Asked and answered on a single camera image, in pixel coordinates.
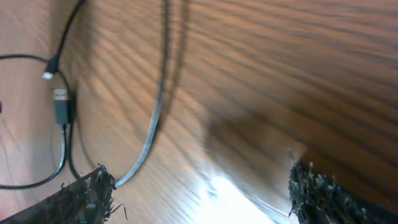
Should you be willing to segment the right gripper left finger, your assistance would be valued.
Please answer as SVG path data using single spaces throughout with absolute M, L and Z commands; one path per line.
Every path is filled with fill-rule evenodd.
M 115 179 L 104 165 L 1 224 L 103 224 L 112 213 Z

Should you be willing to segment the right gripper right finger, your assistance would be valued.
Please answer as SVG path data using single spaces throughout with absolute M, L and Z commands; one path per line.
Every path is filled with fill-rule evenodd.
M 289 214 L 299 223 L 378 224 L 397 223 L 397 214 L 358 197 L 328 178 L 305 166 L 288 150 L 292 164 L 289 175 Z

